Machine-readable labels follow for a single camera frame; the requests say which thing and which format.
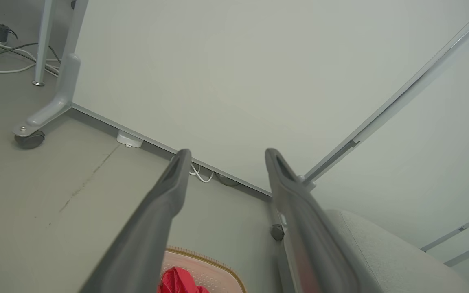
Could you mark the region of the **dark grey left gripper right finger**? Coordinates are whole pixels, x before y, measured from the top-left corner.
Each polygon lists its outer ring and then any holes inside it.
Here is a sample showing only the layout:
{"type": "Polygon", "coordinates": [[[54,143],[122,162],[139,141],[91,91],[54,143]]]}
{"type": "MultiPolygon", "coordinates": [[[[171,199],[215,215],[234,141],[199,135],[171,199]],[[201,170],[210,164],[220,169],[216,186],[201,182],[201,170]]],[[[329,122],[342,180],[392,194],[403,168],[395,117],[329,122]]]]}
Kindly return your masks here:
{"type": "Polygon", "coordinates": [[[295,292],[361,292],[344,243],[285,158],[268,148],[265,162],[275,205],[285,218],[284,249],[295,292]]]}

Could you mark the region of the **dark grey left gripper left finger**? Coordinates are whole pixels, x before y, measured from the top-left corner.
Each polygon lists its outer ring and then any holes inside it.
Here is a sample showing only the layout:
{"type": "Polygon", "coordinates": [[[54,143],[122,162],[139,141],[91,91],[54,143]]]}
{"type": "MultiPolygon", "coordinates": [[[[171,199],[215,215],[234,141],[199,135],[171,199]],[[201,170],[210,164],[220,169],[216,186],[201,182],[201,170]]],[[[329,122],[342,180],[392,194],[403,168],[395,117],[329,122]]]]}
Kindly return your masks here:
{"type": "Polygon", "coordinates": [[[156,293],[173,218],[184,206],[191,152],[181,149],[145,195],[82,293],[156,293]]]}

